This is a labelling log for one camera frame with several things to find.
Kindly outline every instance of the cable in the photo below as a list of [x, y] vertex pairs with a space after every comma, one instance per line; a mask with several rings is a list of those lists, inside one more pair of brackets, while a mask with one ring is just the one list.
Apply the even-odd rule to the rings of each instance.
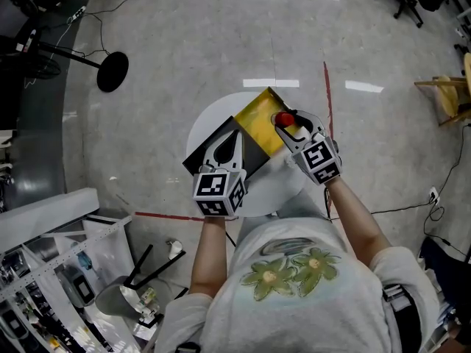
[[[447, 182], [450, 178], [450, 175], [453, 171], [454, 168], [456, 168], [460, 161], [461, 161], [461, 156], [463, 154], [463, 147], [464, 147], [464, 129], [466, 127], [469, 127], [471, 126], [471, 124], [467, 124], [465, 126], [463, 126], [461, 128], [461, 147], [460, 147], [460, 150], [459, 150], [459, 156], [458, 156], [458, 159], [456, 160], [456, 162], [453, 164], [453, 166], [451, 167], [450, 171], [448, 171], [448, 175], [442, 185], [442, 187], [440, 188], [440, 191], [439, 191], [439, 194], [438, 196], [440, 196], [440, 194], [442, 193], [442, 191], [444, 190], [445, 188], [445, 185], [447, 185]], [[438, 199], [438, 196], [436, 197], [435, 201], [433, 201], [433, 198], [431, 197], [429, 200], [428, 200], [428, 203], [422, 203], [422, 204], [417, 204], [417, 205], [411, 205], [410, 207], [404, 207], [404, 208], [397, 208], [397, 209], [390, 209], [390, 210], [378, 210], [376, 212], [371, 212], [372, 215], [375, 215], [375, 214], [381, 214], [381, 213], [390, 213], [390, 212], [399, 212], [401, 210], [409, 210], [409, 209], [414, 209], [414, 208], [418, 208], [418, 207], [425, 207], [427, 205], [432, 205], [432, 208], [429, 210], [428, 214], [427, 214], [427, 217], [425, 217], [425, 220], [424, 220], [424, 225], [423, 225], [423, 232], [424, 232], [424, 235], [427, 235], [428, 237], [432, 237], [432, 238], [437, 238], [437, 239], [440, 239], [444, 244], [446, 244], [447, 246], [451, 247], [452, 249], [455, 249], [457, 252], [459, 252], [460, 254], [466, 256], [465, 253], [463, 253], [462, 251], [460, 251], [459, 249], [457, 249], [453, 244], [450, 243], [450, 241], [438, 236], [438, 235], [434, 235], [434, 234], [431, 234], [431, 233], [428, 233], [425, 231], [425, 225], [427, 223], [427, 220], [430, 219], [431, 221], [434, 221], [434, 222], [437, 222], [437, 221], [440, 221], [443, 217], [443, 215], [445, 214], [445, 207], [443, 206], [436, 206], [436, 200]], [[329, 191], [327, 188], [324, 189], [324, 201], [325, 201], [325, 210], [327, 212], [327, 216], [328, 218], [331, 220], [331, 221], [334, 221], [334, 220], [339, 220], [340, 218], [339, 217], [335, 217], [335, 218], [331, 218], [330, 217], [330, 211], [329, 211], [329, 207], [328, 207], [328, 202], [329, 202], [329, 199], [330, 199], [330, 195], [329, 195]], [[438, 217], [433, 217], [433, 215], [435, 215], [437, 212], [442, 212]]]
[[[66, 29], [66, 30], [64, 31], [64, 33], [60, 36], [59, 40], [58, 40], [57, 43], [56, 43], [56, 46], [59, 45], [59, 43], [60, 43], [60, 41], [62, 40], [62, 38], [64, 38], [64, 35], [67, 34], [68, 30], [71, 28], [72, 21], [69, 22], [69, 20], [71, 20], [71, 19], [72, 19], [72, 17], [67, 18], [67, 24], [68, 24], [67, 29]], [[47, 62], [47, 64], [44, 66], [43, 71], [46, 70], [46, 68], [47, 68], [47, 66], [49, 65], [49, 63], [51, 62], [53, 56], [54, 56], [54, 54], [51, 54], [51, 57], [49, 58], [49, 61]], [[34, 84], [36, 83], [36, 80], [37, 80], [37, 79], [38, 79], [38, 77], [36, 77], [32, 82], [27, 82], [27, 83], [25, 84], [24, 88], [26, 89], [26, 88], [29, 87], [30, 85], [34, 85]]]
[[99, 13], [110, 13], [110, 12], [114, 12], [115, 10], [117, 10], [122, 4], [124, 4], [126, 1], [129, 1], [129, 0], [123, 0], [116, 8], [113, 8], [111, 10], [100, 10], [99, 12], [92, 12], [92, 13], [88, 13], [89, 15], [97, 15]]
[[226, 237], [229, 238], [230, 242], [233, 244], [234, 247], [236, 247], [236, 242], [234, 242], [234, 240], [230, 237], [229, 233], [226, 231]]
[[67, 26], [67, 25], [68, 25], [68, 28], [67, 28], [67, 30], [65, 31], [65, 32], [67, 32], [67, 31], [70, 29], [70, 27], [71, 27], [72, 24], [75, 24], [75, 23], [81, 21], [84, 17], [87, 17], [87, 16], [89, 16], [89, 15], [92, 15], [94, 18], [96, 18], [98, 21], [100, 21], [100, 42], [101, 42], [101, 44], [102, 44], [102, 49], [101, 49], [101, 50], [92, 51], [90, 54], [85, 55], [85, 54], [84, 54], [83, 52], [81, 52], [81, 51], [76, 51], [76, 50], [74, 50], [74, 49], [70, 49], [70, 48], [67, 48], [67, 47], [62, 47], [62, 48], [68, 49], [68, 50], [70, 50], [70, 51], [73, 51], [73, 52], [76, 52], [76, 53], [79, 53], [79, 54], [82, 54], [82, 57], [84, 57], [84, 58], [85, 58], [85, 57], [89, 57], [90, 55], [95, 54], [96, 52], [101, 52], [101, 51], [105, 52], [106, 55], [109, 55], [110, 52], [108, 52], [108, 50], [105, 48], [105, 45], [103, 44], [103, 21], [97, 16], [97, 14], [99, 14], [99, 13], [110, 13], [110, 12], [114, 12], [114, 11], [117, 10], [121, 5], [123, 5], [126, 1], [129, 1], [129, 0], [123, 0], [116, 8], [113, 8], [113, 9], [111, 9], [111, 10], [100, 10], [100, 11], [98, 11], [98, 12], [83, 13], [80, 17], [78, 17], [77, 19], [75, 19], [75, 20], [72, 21], [71, 23], [69, 23], [68, 20], [67, 20], [67, 23], [65, 23], [65, 24], [60, 24], [60, 25], [56, 25], [56, 26], [43, 26], [43, 27], [41, 27], [40, 29], [53, 30], [53, 29], [57, 29], [57, 28], [59, 28], [59, 27]]
[[105, 45], [103, 44], [103, 21], [94, 13], [88, 13], [87, 15], [92, 15], [94, 18], [100, 21], [100, 42], [102, 42], [102, 51], [106, 52], [106, 55], [109, 55], [110, 53], [106, 50]]

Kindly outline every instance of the white round table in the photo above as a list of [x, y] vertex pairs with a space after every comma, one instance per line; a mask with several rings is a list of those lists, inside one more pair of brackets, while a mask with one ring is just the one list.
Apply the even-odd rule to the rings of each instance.
[[[259, 93], [240, 92], [218, 99], [194, 122], [186, 143], [186, 157], [198, 148], [230, 116], [237, 115]], [[269, 215], [296, 196], [304, 187], [306, 175], [291, 161], [291, 152], [283, 146], [274, 157], [249, 179], [248, 193], [235, 212], [243, 217]]]

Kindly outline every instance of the wooden stool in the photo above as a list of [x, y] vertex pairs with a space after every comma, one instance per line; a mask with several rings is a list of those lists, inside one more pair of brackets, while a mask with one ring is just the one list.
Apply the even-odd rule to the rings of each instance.
[[[439, 123], [444, 126], [456, 121], [471, 118], [471, 54], [464, 55], [464, 71], [466, 77], [435, 76], [432, 81], [417, 81], [416, 86], [437, 86], [438, 98], [445, 113], [450, 117]], [[458, 89], [464, 92], [465, 101], [459, 101]]]

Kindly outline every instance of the black round base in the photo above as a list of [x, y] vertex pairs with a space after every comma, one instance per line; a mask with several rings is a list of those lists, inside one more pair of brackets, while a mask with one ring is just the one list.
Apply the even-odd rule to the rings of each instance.
[[113, 52], [100, 65], [96, 83], [101, 91], [109, 93], [124, 81], [130, 62], [122, 52]]

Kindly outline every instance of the gray floor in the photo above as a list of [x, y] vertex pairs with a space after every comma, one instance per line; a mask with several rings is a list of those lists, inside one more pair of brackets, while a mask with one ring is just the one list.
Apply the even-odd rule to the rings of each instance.
[[[88, 11], [121, 1], [91, 0]], [[105, 94], [96, 70], [71, 65], [64, 108], [70, 118], [63, 123], [68, 189], [95, 187], [104, 207], [128, 213], [198, 215], [181, 165], [198, 115], [229, 93], [263, 90], [244, 88], [244, 79], [295, 79], [298, 88], [277, 92], [327, 125], [325, 62], [345, 180], [371, 210], [426, 202], [456, 160], [461, 128], [439, 129], [433, 99], [413, 81], [459, 75], [459, 37], [451, 5], [434, 13], [419, 8], [421, 29], [407, 14], [395, 20], [396, 9], [393, 0], [131, 0], [103, 13], [105, 47], [125, 52], [130, 69], [123, 85]], [[84, 19], [75, 49], [99, 48], [99, 23]], [[354, 90], [351, 82], [383, 89]], [[444, 218], [428, 227], [461, 250], [471, 243], [469, 147], [467, 139], [463, 164], [442, 194]], [[322, 189], [306, 189], [322, 206]], [[393, 244], [416, 252], [427, 212], [376, 217]], [[234, 238], [240, 223], [231, 223]], [[148, 243], [160, 249], [150, 267], [165, 257], [167, 237], [182, 240], [188, 255], [166, 276], [187, 285], [199, 231], [197, 222], [137, 217], [129, 234], [136, 254]]]

